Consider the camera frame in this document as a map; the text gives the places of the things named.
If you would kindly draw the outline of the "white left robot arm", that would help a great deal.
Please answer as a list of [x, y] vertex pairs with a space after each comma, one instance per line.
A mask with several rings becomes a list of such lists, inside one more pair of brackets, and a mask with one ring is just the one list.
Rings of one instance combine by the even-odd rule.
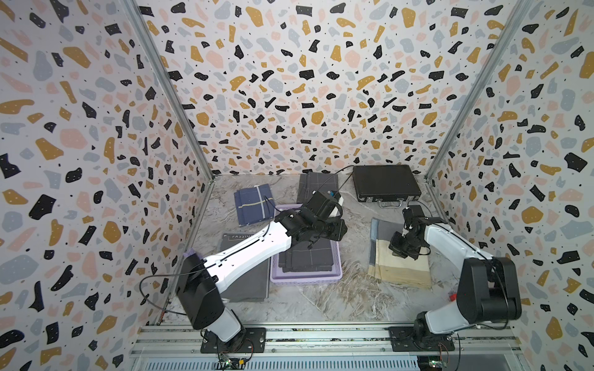
[[206, 258], [197, 254], [185, 258], [175, 293], [194, 329], [205, 329], [224, 343], [241, 342], [244, 326], [221, 294], [294, 242], [341, 241], [347, 233], [343, 196], [338, 191], [315, 192], [301, 207], [273, 210], [272, 216], [267, 227], [230, 249]]

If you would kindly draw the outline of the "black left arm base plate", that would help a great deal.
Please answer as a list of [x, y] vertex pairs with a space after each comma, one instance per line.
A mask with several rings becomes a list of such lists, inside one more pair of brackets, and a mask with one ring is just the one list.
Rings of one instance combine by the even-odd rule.
[[215, 353], [263, 353], [265, 350], [267, 329], [265, 327], [247, 327], [241, 329], [231, 340], [224, 342], [213, 332], [206, 330], [200, 348], [202, 354]]

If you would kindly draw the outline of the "grey passion pillowcase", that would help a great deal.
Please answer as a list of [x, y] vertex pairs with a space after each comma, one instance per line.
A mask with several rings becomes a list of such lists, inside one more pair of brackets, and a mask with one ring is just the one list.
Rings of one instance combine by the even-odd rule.
[[[250, 233], [224, 233], [219, 245], [219, 252], [225, 251], [247, 240]], [[229, 288], [221, 293], [227, 302], [262, 302], [269, 297], [269, 272], [271, 260], [261, 262], [238, 278]]]

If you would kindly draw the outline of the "grey and cream pillowcase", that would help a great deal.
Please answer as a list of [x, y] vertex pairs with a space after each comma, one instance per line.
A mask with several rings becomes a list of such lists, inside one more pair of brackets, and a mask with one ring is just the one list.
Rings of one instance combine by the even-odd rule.
[[391, 284], [430, 289], [432, 279], [427, 256], [422, 255], [417, 260], [400, 258], [389, 249], [391, 238], [402, 229], [402, 224], [372, 219], [368, 275]]

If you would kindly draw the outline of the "navy blue striped pillowcase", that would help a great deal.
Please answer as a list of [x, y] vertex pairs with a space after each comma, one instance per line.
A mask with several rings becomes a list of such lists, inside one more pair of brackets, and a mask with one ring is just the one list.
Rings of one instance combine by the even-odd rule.
[[275, 216], [275, 201], [269, 184], [244, 188], [234, 193], [240, 227], [271, 220]]

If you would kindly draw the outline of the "dark grey checked pillowcase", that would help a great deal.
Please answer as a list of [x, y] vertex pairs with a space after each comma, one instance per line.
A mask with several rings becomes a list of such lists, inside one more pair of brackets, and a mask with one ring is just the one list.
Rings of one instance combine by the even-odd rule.
[[278, 255], [278, 266], [284, 273], [331, 271], [334, 267], [333, 243], [319, 239], [315, 244], [308, 241], [294, 244]]

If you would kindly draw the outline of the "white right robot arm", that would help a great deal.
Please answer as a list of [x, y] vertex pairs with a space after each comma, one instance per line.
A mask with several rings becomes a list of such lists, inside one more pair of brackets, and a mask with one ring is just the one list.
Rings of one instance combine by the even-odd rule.
[[485, 322], [502, 323], [521, 317], [518, 275], [513, 261], [482, 252], [456, 233], [444, 220], [428, 217], [421, 206], [405, 207], [404, 226], [394, 233], [388, 248], [406, 263], [434, 248], [459, 270], [456, 299], [440, 309], [418, 314], [412, 340], [420, 346]]

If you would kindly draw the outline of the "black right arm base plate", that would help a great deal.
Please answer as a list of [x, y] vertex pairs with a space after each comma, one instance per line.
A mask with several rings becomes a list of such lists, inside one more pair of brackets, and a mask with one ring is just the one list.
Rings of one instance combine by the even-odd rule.
[[388, 328], [393, 352], [438, 352], [453, 351], [453, 338], [448, 334], [434, 334], [425, 321], [426, 312], [421, 312], [411, 326], [392, 326]]

